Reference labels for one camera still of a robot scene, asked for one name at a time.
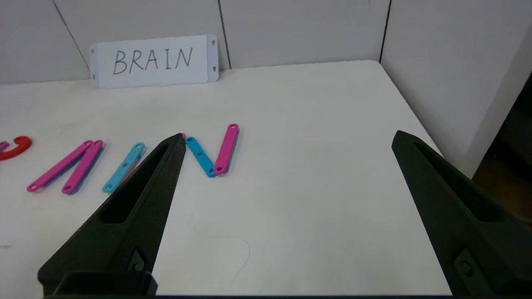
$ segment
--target white wall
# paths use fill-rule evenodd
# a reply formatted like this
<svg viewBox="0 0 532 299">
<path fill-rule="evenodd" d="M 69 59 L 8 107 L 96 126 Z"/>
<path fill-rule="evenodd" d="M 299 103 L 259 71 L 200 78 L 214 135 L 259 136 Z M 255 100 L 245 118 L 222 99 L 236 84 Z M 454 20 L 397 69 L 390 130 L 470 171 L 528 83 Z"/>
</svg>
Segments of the white wall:
<svg viewBox="0 0 532 299">
<path fill-rule="evenodd" d="M 92 43 L 184 35 L 217 35 L 221 70 L 231 67 L 230 59 L 233 68 L 378 60 L 388 4 L 389 0 L 2 0 L 0 84 L 88 79 L 84 60 L 89 60 Z"/>
<path fill-rule="evenodd" d="M 221 0 L 233 68 L 379 60 L 389 0 Z"/>
<path fill-rule="evenodd" d="M 532 1 L 392 1 L 382 65 L 472 177 L 532 69 Z"/>
<path fill-rule="evenodd" d="M 89 77 L 52 0 L 2 0 L 0 45 L 0 84 Z"/>
<path fill-rule="evenodd" d="M 220 69 L 229 69 L 216 0 L 55 0 L 88 61 L 102 41 L 215 34 Z"/>
</svg>

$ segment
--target white table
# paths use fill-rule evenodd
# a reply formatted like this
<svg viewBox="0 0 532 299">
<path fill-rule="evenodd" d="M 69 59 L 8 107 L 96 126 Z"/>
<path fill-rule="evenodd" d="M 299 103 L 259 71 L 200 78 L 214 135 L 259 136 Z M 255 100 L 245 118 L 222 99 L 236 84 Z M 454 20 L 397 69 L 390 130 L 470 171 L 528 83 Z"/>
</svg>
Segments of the white table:
<svg viewBox="0 0 532 299">
<path fill-rule="evenodd" d="M 34 144 L 0 162 L 0 297 L 38 298 L 37 270 L 106 199 L 132 145 L 178 132 L 216 159 L 240 125 L 229 173 L 190 151 L 153 275 L 158 294 L 450 294 L 390 148 L 396 130 L 435 148 L 372 61 L 225 71 L 212 84 L 94 90 L 88 81 L 0 87 L 0 139 Z M 105 150 L 78 191 L 66 173 L 26 187 L 84 140 Z"/>
</svg>

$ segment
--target scratch mark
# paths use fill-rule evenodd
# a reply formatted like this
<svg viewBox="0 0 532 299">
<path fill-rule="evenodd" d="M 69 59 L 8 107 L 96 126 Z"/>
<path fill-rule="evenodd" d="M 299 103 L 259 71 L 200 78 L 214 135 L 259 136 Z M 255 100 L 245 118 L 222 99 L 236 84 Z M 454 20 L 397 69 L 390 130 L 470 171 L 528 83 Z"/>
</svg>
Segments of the scratch mark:
<svg viewBox="0 0 532 299">
<path fill-rule="evenodd" d="M 246 242 L 246 244 L 247 244 L 247 258 L 246 258 L 246 261 L 244 262 L 244 264 L 242 264 L 242 267 L 240 267 L 240 269 L 238 270 L 238 272 L 236 272 L 235 277 L 233 277 L 233 280 L 231 281 L 231 288 L 232 288 L 232 285 L 235 283 L 236 277 L 240 274 L 240 271 L 242 271 L 242 269 L 244 268 L 244 266 L 246 266 L 247 262 L 250 260 L 250 255 L 251 255 L 251 246 L 250 246 L 250 243 L 249 243 L 246 239 L 240 239 L 240 240 Z"/>
<path fill-rule="evenodd" d="M 236 272 L 235 276 L 233 277 L 233 279 L 231 281 L 231 289 L 232 289 L 232 286 L 235 283 L 236 278 L 238 277 L 240 272 L 242 272 L 242 269 L 246 266 L 247 262 L 250 260 L 250 256 L 251 256 L 251 245 L 250 245 L 250 243 L 246 239 L 242 239 L 239 236 L 230 236 L 230 235 L 208 236 L 208 235 L 204 235 L 204 234 L 200 233 L 197 230 L 197 227 L 191 223 L 191 222 L 193 222 L 193 220 L 194 220 L 193 217 L 191 217 L 190 220 L 188 221 L 188 227 L 191 228 L 192 233 L 194 233 L 194 234 L 196 234 L 198 236 L 201 236 L 201 237 L 204 237 L 204 238 L 208 238 L 208 239 L 239 239 L 239 240 L 242 240 L 242 241 L 244 241 L 246 243 L 246 245 L 247 245 L 247 258 L 246 258 L 246 261 L 240 267 L 240 269 L 238 269 L 238 271 Z"/>
</svg>

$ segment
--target red plastic piece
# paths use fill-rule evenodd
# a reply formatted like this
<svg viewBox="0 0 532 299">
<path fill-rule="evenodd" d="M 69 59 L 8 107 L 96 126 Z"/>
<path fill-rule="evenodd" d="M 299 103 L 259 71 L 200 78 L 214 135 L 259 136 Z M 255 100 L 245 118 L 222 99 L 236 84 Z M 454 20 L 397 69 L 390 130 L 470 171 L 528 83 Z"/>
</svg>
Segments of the red plastic piece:
<svg viewBox="0 0 532 299">
<path fill-rule="evenodd" d="M 13 139 L 13 142 L 15 142 L 15 144 L 18 146 L 10 151 L 0 153 L 0 161 L 16 157 L 31 146 L 31 139 L 26 136 L 19 136 Z"/>
</svg>

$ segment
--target white sign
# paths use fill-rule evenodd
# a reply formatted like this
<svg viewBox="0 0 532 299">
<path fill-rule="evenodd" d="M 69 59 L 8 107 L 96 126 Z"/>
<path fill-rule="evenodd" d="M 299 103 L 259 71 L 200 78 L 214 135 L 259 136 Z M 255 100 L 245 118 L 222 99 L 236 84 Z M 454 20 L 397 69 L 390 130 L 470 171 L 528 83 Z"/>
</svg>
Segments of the white sign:
<svg viewBox="0 0 532 299">
<path fill-rule="evenodd" d="M 124 40 L 92 44 L 94 88 L 172 85 L 218 80 L 215 35 Z"/>
</svg>

